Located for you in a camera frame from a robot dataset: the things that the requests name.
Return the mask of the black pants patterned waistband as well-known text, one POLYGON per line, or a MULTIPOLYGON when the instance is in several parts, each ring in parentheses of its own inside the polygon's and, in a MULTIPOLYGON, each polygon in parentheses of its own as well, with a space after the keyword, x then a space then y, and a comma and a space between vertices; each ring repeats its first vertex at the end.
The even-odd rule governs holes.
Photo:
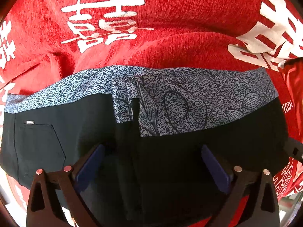
MULTIPOLYGON (((263 68, 111 66, 31 95, 9 93, 1 167, 31 190, 38 169, 63 170, 103 145, 104 159, 80 193, 100 226, 207 226, 227 195, 202 147, 273 177, 288 161, 287 139, 278 92, 263 68)), ((253 187, 231 221, 236 226, 251 213, 253 187)))

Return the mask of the red sofa cover white text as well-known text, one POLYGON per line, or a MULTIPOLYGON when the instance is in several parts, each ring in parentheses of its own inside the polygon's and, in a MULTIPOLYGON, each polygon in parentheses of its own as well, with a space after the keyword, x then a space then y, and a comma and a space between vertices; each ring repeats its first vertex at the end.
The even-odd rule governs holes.
MULTIPOLYGON (((1 129, 9 93, 31 95, 84 70, 263 68, 288 137, 301 142, 282 73, 297 58, 302 16, 292 0, 1 0, 1 129)), ((278 202, 302 182, 301 165, 288 156, 273 176, 278 202)))

